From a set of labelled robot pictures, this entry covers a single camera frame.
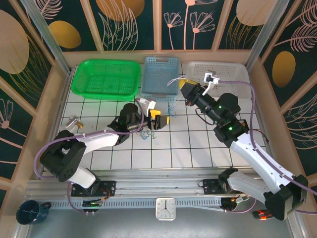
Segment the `white tile floor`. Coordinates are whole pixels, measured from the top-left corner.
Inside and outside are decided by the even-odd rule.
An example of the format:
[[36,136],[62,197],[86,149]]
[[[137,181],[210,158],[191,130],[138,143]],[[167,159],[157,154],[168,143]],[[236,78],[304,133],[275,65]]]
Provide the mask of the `white tile floor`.
[[[180,67],[179,74],[185,74],[185,67],[184,64]],[[143,140],[133,134],[121,145],[88,153],[80,165],[91,170],[248,166],[243,158],[218,141],[212,131],[215,126],[203,122],[195,114],[195,107],[186,107],[181,96],[178,99],[180,101],[170,104],[174,105],[170,124],[156,131],[154,139]],[[70,91],[61,125],[65,125],[69,116],[77,115],[84,124],[78,132],[105,129],[126,103],[83,99]],[[251,100],[239,100],[239,105],[241,112],[237,117],[250,124]],[[168,103],[157,103],[157,109],[167,114]],[[256,116],[253,126],[260,128]],[[264,146],[259,132],[254,131],[254,137]]]

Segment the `gray surface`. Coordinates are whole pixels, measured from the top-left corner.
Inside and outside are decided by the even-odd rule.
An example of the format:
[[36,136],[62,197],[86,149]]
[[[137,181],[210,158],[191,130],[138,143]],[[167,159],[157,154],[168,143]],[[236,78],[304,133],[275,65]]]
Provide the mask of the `gray surface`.
[[[250,206],[250,202],[240,205]],[[257,204],[253,209],[263,209]],[[85,216],[71,210],[51,210],[41,224],[32,225],[29,238],[290,238],[287,222],[258,221],[251,212],[224,214],[178,208],[172,222],[159,221],[154,209],[102,210]]]

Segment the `blue mug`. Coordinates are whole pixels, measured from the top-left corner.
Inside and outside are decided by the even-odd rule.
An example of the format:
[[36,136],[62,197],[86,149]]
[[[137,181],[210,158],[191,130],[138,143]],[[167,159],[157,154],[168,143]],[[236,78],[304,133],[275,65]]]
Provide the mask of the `blue mug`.
[[48,216],[51,206],[50,202],[40,205],[34,200],[26,201],[17,210],[16,220],[22,225],[40,223]]

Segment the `plastic basket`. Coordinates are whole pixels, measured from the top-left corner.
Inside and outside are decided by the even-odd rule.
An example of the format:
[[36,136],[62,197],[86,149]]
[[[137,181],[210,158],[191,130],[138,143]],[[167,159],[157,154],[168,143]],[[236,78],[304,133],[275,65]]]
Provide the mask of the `plastic basket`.
[[[220,80],[223,81],[243,81],[250,83],[247,69],[240,63],[192,61],[187,65],[186,78],[205,85],[204,76],[208,70],[215,71]],[[223,93],[232,93],[240,99],[251,98],[251,90],[246,85],[218,84],[209,91],[212,97],[220,97]]]
[[71,90],[89,99],[132,101],[140,76],[141,67],[136,62],[90,59],[78,66]]
[[178,81],[167,86],[177,78],[179,61],[174,57],[146,57],[142,79],[141,96],[157,102],[175,102],[178,94]]

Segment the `white clock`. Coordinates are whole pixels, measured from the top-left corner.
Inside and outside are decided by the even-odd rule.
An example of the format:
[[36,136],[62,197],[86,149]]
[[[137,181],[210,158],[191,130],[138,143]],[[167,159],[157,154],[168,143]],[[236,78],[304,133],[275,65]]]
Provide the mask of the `white clock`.
[[175,199],[159,197],[156,204],[156,217],[160,221],[173,221],[176,217]]

